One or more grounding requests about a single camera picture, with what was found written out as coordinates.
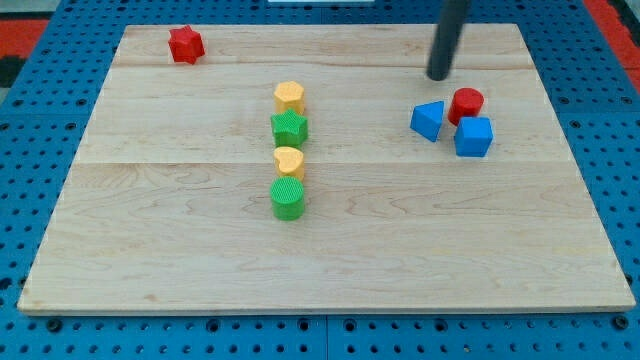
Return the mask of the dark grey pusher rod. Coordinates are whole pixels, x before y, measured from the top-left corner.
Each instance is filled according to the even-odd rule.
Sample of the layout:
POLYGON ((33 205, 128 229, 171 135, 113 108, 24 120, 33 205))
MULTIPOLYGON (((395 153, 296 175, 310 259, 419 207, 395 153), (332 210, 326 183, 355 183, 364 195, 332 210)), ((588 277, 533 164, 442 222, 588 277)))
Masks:
POLYGON ((471 0, 443 1, 426 67, 429 79, 443 81, 448 77, 470 7, 471 0))

